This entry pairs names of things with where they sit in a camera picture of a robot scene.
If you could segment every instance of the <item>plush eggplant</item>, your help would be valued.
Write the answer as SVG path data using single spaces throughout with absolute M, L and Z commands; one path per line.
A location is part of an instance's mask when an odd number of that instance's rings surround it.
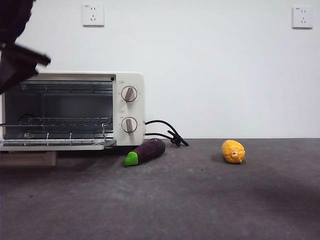
M 164 141 L 158 138 L 152 138 L 129 152 L 123 161 L 125 167 L 138 165 L 161 156 L 166 150 Z

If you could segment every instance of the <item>yellow lemon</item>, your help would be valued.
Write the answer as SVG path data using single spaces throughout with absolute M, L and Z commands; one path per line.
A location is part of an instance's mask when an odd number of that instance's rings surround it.
M 227 140 L 222 144 L 224 159 L 231 164 L 240 164 L 245 159 L 245 148 L 240 142 Z

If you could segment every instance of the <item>electrical socket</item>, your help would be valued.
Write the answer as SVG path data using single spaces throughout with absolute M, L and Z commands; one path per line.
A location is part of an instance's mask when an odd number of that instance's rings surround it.
M 104 26 L 105 7 L 103 4 L 85 4 L 82 6 L 83 26 Z
M 310 7 L 295 6 L 292 8 L 292 27 L 294 29 L 312 29 L 313 11 Z

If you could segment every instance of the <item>wire rack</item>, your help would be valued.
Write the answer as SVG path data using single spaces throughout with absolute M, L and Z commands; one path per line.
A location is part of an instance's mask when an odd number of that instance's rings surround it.
M 113 86 L 110 84 L 83 84 L 83 83 L 22 83 L 23 92 L 36 93 L 97 93 L 112 94 Z
M 110 140 L 113 138 L 112 130 L 93 131 L 28 131 L 24 140 Z
M 0 124 L 1 127 L 85 127 L 107 126 L 113 122 L 112 117 L 31 117 L 14 124 Z

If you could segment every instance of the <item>white toaster oven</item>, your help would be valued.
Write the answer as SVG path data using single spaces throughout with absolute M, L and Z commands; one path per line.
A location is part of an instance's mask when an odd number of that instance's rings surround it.
M 145 136 L 144 108 L 140 73 L 40 73 L 0 96 L 0 150 L 137 146 Z

